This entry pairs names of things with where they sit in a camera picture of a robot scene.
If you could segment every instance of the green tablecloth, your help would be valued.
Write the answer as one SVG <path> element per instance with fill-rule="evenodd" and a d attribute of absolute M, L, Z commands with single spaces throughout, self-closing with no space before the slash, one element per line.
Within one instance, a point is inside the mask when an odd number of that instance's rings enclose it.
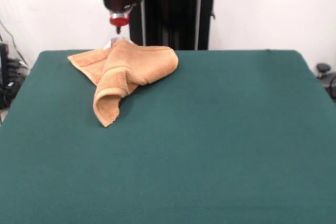
<path fill-rule="evenodd" d="M 294 51 L 180 51 L 97 121 L 44 52 L 0 129 L 0 223 L 334 223 L 336 109 Z"/>

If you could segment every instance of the black metal frame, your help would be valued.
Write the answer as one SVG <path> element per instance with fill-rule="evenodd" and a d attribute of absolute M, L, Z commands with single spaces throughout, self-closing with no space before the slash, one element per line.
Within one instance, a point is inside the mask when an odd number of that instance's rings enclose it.
<path fill-rule="evenodd" d="M 176 50 L 207 50 L 213 2 L 214 0 L 144 0 L 142 5 L 135 6 L 131 12 L 131 40 L 138 45 L 144 45 L 145 41 L 146 46 L 165 45 Z"/>

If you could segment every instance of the black cable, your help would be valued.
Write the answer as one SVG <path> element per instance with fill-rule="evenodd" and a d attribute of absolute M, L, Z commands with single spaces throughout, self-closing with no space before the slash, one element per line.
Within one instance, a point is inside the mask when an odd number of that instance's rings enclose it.
<path fill-rule="evenodd" d="M 21 54 L 21 53 L 19 52 L 19 50 L 17 49 L 13 35 L 8 31 L 8 29 L 7 29 L 7 28 L 5 27 L 5 25 L 2 23 L 1 19 L 0 19 L 0 25 L 1 25 L 2 28 L 3 28 L 3 29 L 10 35 L 10 37 L 12 38 L 13 46 L 14 46 L 15 50 L 17 51 L 17 54 L 20 56 L 21 60 L 22 60 L 26 65 L 28 65 L 27 62 L 26 62 L 26 60 L 25 60 L 25 58 L 22 56 L 22 54 Z"/>

